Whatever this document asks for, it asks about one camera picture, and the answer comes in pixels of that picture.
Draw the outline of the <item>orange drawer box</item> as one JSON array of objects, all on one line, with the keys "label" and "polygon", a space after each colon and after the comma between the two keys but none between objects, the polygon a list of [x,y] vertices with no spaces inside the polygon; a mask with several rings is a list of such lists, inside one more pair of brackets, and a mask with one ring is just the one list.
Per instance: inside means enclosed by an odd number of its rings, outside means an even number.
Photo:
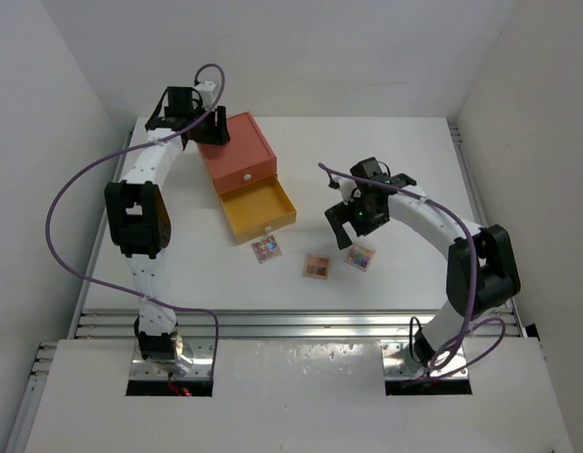
[{"label": "orange drawer box", "polygon": [[250,111],[226,121],[230,141],[198,144],[216,193],[228,193],[277,172],[276,156]]}]

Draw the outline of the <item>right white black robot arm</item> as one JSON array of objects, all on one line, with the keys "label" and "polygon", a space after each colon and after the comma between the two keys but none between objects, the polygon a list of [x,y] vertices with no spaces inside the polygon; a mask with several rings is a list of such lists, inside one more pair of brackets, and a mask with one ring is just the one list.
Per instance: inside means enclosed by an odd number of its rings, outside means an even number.
[{"label": "right white black robot arm", "polygon": [[467,221],[431,198],[412,177],[393,175],[383,162],[368,158],[349,173],[330,168],[328,186],[341,202],[325,211],[339,249],[352,246],[345,230],[364,237],[395,220],[430,243],[446,260],[446,300],[409,340],[410,359],[427,371],[438,370],[457,354],[479,317],[521,290],[508,232],[501,226]]}]

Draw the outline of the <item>yellow drawer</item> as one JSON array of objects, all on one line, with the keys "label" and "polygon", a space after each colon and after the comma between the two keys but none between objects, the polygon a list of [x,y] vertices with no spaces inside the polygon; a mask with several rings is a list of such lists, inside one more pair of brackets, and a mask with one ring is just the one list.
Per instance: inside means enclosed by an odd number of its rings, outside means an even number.
[{"label": "yellow drawer", "polygon": [[267,176],[219,195],[236,243],[246,243],[293,224],[297,211],[278,176]]}]

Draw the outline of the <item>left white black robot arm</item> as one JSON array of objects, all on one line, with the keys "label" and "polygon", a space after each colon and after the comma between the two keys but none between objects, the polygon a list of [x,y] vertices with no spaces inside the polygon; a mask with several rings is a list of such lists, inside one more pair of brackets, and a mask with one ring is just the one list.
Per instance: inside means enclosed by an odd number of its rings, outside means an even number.
[{"label": "left white black robot arm", "polygon": [[229,142],[225,107],[215,103],[219,92],[213,81],[167,88],[145,123],[147,146],[132,168],[104,190],[111,240],[125,256],[140,294],[134,331],[142,358],[170,377],[189,372],[192,351],[184,345],[174,310],[156,301],[172,237],[161,188],[188,142]]}]

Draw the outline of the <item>colourful eyeshadow palette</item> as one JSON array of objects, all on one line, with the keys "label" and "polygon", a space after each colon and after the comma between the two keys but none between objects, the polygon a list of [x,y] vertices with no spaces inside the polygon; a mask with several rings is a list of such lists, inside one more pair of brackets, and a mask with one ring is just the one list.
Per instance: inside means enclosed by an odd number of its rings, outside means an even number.
[{"label": "colourful eyeshadow palette", "polygon": [[375,257],[375,250],[362,243],[353,243],[344,258],[344,262],[366,272]]}]

